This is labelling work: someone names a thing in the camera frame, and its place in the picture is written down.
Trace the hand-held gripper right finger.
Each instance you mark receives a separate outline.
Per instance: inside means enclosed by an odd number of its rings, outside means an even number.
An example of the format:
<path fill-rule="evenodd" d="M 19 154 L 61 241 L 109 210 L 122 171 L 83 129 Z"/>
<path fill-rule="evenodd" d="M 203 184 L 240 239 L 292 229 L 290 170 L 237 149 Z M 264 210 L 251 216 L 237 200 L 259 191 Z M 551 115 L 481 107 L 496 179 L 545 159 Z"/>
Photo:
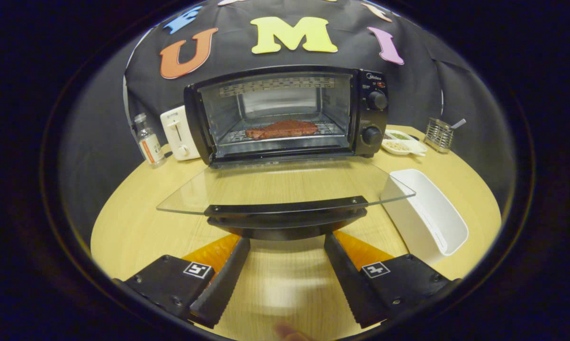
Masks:
<path fill-rule="evenodd" d="M 442 301 L 457 286 L 413 254 L 392 257 L 339 231 L 324 249 L 355 321 L 367 328 L 391 324 Z"/>

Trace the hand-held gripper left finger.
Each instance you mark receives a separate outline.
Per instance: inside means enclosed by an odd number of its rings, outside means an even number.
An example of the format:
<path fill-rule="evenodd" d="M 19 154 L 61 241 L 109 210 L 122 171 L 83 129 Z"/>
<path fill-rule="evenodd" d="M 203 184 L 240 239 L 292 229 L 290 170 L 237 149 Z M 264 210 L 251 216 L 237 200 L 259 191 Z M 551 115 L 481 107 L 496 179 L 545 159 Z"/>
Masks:
<path fill-rule="evenodd" d="M 249 251 L 248 238 L 230 234 L 182 258 L 162 255 L 116 283 L 170 316 L 213 328 L 230 302 Z"/>

